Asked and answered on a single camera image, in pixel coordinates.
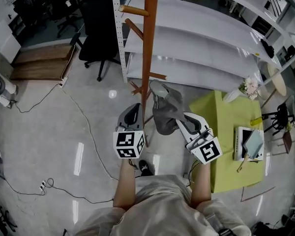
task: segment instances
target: wooden board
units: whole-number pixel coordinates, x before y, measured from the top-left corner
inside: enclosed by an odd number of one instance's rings
[[[67,62],[67,60],[52,60],[17,65],[10,79],[61,81],[61,75]]]
[[[70,44],[60,44],[45,46],[21,52],[16,58],[14,64],[49,61],[49,60],[69,60],[73,51],[73,46]]]

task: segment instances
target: vase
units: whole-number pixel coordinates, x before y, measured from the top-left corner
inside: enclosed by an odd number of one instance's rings
[[[242,92],[239,89],[235,89],[234,91],[228,92],[223,97],[223,102],[232,102],[235,100],[238,96],[241,96]]]

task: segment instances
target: black shoe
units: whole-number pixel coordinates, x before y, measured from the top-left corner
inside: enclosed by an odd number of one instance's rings
[[[151,172],[151,170],[148,167],[148,163],[145,160],[141,160],[139,162],[139,169],[142,172],[142,174],[141,174],[142,177],[153,175],[153,173]]]

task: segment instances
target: black office chair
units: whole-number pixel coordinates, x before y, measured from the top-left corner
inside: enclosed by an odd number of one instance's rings
[[[81,12],[85,23],[87,38],[84,44],[79,40],[80,33],[74,35],[71,45],[81,47],[79,59],[89,64],[101,61],[97,80],[101,81],[101,74],[106,60],[120,64],[114,57],[118,52],[117,34],[114,20],[113,0],[82,0]]]
[[[76,17],[76,16],[70,16],[75,12],[79,5],[76,0],[50,0],[53,10],[51,13],[51,19],[56,21],[60,20],[62,18],[65,18],[65,21],[59,25],[57,25],[58,29],[61,27],[61,29],[58,31],[57,38],[61,37],[61,33],[64,31],[64,29],[71,25],[75,28],[75,31],[77,32],[79,29],[74,24],[75,21],[81,19],[82,17]]]

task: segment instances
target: tiled floor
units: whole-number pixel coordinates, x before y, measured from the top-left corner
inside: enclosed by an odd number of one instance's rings
[[[132,96],[132,88],[123,83],[118,65],[107,62],[105,77],[100,83],[96,80],[98,69],[99,63],[85,69],[82,61],[75,59],[63,89],[89,119],[103,164],[113,177],[118,178],[120,160],[113,151],[112,132],[119,114],[140,100],[138,96]],[[28,110],[54,85],[54,82],[20,84],[18,106]],[[186,110],[190,100],[209,92],[201,88],[171,86],[183,94]],[[110,90],[117,91],[113,99],[109,98]],[[283,100],[272,98],[265,111],[275,110]],[[147,109],[151,110],[151,99]],[[152,121],[147,126],[147,134],[151,140],[147,155],[160,155],[159,174],[183,175],[188,171],[185,165],[190,155],[184,150],[184,139],[179,131],[171,136],[161,136]],[[75,167],[79,144],[84,148],[80,169]],[[266,147],[272,152],[281,149],[269,143]],[[4,175],[17,191],[38,193],[42,180],[52,177],[56,187],[76,196],[86,196],[93,202],[109,200],[114,195],[117,183],[110,179],[98,160],[85,118],[58,87],[29,113],[21,114],[15,107],[0,109],[0,152]],[[275,224],[288,212],[295,191],[295,144],[289,155],[268,156],[265,165],[264,181],[245,188],[243,199],[275,187],[263,196],[240,202],[242,189],[213,194],[248,226],[260,220]],[[111,202],[91,205],[55,189],[47,189],[46,193],[44,197],[18,195],[0,179],[0,204],[10,211],[18,225],[15,235],[57,236],[62,235],[64,228],[72,235],[74,227],[96,208],[112,205]]]

